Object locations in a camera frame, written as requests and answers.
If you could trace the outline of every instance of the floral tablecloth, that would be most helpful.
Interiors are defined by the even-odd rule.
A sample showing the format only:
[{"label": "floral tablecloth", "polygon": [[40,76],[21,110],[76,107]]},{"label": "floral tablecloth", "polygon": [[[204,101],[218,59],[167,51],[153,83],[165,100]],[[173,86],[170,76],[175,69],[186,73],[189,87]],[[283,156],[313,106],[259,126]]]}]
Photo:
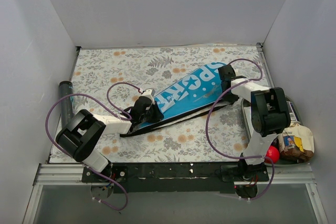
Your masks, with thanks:
[{"label": "floral tablecloth", "polygon": [[[126,81],[138,87],[154,88],[156,93],[180,80],[196,68],[213,62],[228,63],[236,58],[260,63],[256,47],[174,47],[141,49],[82,49],[73,73],[73,90],[86,93],[108,104],[106,91],[113,83]],[[239,75],[256,78],[256,66],[246,61],[234,63]],[[258,82],[267,86],[264,78]],[[122,108],[134,104],[137,90],[126,85],[111,90],[111,100]],[[108,114],[94,101],[75,97],[75,111],[87,109],[95,114]],[[211,162],[228,159],[214,152],[205,138],[206,116],[165,129],[134,137],[118,134],[101,137],[96,148],[111,162]],[[238,156],[248,141],[243,126],[240,101],[212,114],[209,133],[222,152]],[[54,146],[50,163],[72,163],[72,158]]]}]

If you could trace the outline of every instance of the white wall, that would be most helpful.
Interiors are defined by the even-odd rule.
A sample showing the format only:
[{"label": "white wall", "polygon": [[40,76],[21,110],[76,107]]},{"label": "white wall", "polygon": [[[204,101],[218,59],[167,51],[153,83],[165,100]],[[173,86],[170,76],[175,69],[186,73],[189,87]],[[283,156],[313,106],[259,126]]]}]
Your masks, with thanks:
[{"label": "white wall", "polygon": [[285,0],[51,0],[76,46],[263,42]]},{"label": "white wall", "polygon": [[0,6],[0,223],[11,224],[22,222],[38,164],[48,157],[45,116],[76,49],[50,0]]},{"label": "white wall", "polygon": [[314,134],[312,168],[330,223],[336,219],[336,0],[286,0],[265,41],[275,85]]}]

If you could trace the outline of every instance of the gray floor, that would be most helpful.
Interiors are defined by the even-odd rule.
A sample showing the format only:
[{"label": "gray floor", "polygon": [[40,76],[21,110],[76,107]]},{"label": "gray floor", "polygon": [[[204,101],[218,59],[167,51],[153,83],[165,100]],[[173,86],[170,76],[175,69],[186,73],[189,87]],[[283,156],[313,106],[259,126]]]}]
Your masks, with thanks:
[{"label": "gray floor", "polygon": [[[123,195],[110,198],[119,206],[124,202]],[[44,186],[34,223],[317,223],[305,185],[273,185],[250,204],[218,193],[132,193],[129,198],[119,213],[93,201],[89,186]]]}]

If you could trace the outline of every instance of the food package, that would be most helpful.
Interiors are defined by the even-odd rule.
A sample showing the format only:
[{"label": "food package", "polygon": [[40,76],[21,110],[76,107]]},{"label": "food package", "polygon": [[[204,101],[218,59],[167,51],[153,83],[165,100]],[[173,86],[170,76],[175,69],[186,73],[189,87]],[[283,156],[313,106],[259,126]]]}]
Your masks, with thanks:
[{"label": "food package", "polygon": [[299,123],[291,123],[278,140],[281,159],[303,163],[314,155],[313,133]]}]

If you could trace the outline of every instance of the black cylinder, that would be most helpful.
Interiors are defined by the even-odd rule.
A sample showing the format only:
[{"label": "black cylinder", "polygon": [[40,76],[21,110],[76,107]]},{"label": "black cylinder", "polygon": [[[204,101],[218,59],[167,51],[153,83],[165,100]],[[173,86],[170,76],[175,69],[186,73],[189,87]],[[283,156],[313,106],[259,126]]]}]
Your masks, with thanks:
[{"label": "black cylinder", "polygon": [[[73,94],[72,92],[72,82],[62,81],[58,88],[59,98],[65,97],[66,95]],[[61,120],[62,128],[67,125],[67,123],[73,118],[73,98],[69,97],[61,101]]]}]

